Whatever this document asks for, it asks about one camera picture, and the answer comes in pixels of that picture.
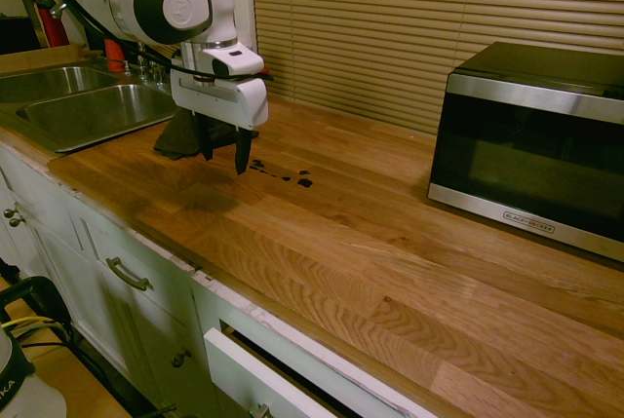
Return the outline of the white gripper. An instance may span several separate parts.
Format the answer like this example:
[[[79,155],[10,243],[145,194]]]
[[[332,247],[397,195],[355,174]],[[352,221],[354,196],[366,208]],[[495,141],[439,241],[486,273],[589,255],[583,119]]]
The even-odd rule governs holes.
[[[246,129],[255,129],[268,119],[264,82],[261,79],[200,82],[191,74],[175,70],[171,74],[171,91],[176,105],[197,112],[193,114],[194,131],[206,161],[214,155],[208,117],[239,127],[235,132],[235,169],[238,174],[245,172],[253,141],[253,132]]]

